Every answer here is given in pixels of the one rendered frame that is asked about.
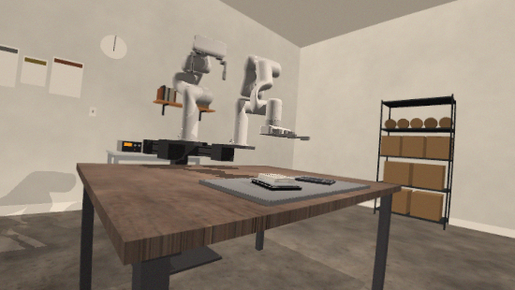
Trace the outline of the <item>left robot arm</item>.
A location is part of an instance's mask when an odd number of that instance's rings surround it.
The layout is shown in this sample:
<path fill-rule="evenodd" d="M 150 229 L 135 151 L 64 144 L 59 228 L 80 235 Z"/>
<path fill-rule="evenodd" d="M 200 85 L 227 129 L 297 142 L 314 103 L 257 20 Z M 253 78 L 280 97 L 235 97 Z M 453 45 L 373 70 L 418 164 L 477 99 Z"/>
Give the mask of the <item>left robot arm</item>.
<path fill-rule="evenodd" d="M 272 88 L 272 78 L 278 78 L 280 74 L 281 66 L 273 60 L 256 55 L 245 57 L 240 94 L 250 99 L 237 98 L 234 101 L 233 136 L 229 145 L 249 146 L 246 144 L 248 129 L 246 113 L 266 116 L 265 125 L 281 126 L 282 101 L 277 98 L 262 100 L 264 91 Z"/>

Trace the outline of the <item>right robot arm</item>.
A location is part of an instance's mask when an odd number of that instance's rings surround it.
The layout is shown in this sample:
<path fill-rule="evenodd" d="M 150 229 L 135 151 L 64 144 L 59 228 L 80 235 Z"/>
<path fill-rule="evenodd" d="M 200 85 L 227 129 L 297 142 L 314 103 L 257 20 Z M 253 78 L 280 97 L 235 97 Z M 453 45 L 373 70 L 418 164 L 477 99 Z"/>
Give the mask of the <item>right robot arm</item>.
<path fill-rule="evenodd" d="M 199 86 L 199 82 L 204 73 L 210 73 L 212 66 L 210 56 L 196 54 L 193 58 L 194 72 L 189 72 L 190 58 L 189 55 L 183 57 L 183 72 L 176 72 L 171 78 L 174 89 L 179 91 L 183 98 L 181 133 L 177 140 L 199 142 L 199 108 L 196 104 L 208 106 L 213 102 L 212 91 Z"/>

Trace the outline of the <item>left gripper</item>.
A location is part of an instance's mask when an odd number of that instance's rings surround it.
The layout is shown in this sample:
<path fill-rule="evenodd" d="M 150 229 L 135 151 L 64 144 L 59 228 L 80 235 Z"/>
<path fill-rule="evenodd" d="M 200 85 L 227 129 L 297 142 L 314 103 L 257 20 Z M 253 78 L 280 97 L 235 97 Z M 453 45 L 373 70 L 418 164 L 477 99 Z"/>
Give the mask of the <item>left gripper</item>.
<path fill-rule="evenodd" d="M 280 126 L 274 126 L 274 125 L 261 125 L 259 133 L 261 135 L 279 137 L 279 138 L 300 138 L 301 140 L 310 140 L 310 137 L 297 137 L 295 132 L 292 132 L 289 129 L 285 129 L 282 127 L 280 128 Z"/>

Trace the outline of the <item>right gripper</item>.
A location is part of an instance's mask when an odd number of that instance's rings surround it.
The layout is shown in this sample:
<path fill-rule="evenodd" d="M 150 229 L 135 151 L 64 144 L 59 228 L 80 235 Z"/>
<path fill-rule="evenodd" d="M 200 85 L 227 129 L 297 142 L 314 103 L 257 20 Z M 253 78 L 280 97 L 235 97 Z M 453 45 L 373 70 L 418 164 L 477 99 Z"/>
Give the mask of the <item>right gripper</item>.
<path fill-rule="evenodd" d="M 191 48 L 192 48 L 192 51 L 190 52 L 191 61 L 190 61 L 190 71 L 189 72 L 194 72 L 193 58 L 196 57 L 196 54 L 205 54 L 208 56 L 212 56 L 216 60 L 220 61 L 220 65 L 224 66 L 222 80 L 226 79 L 227 62 L 222 61 L 223 58 L 226 56 L 226 51 L 227 51 L 227 45 L 225 43 L 208 38 L 206 36 L 195 35 L 192 39 L 192 47 Z"/>

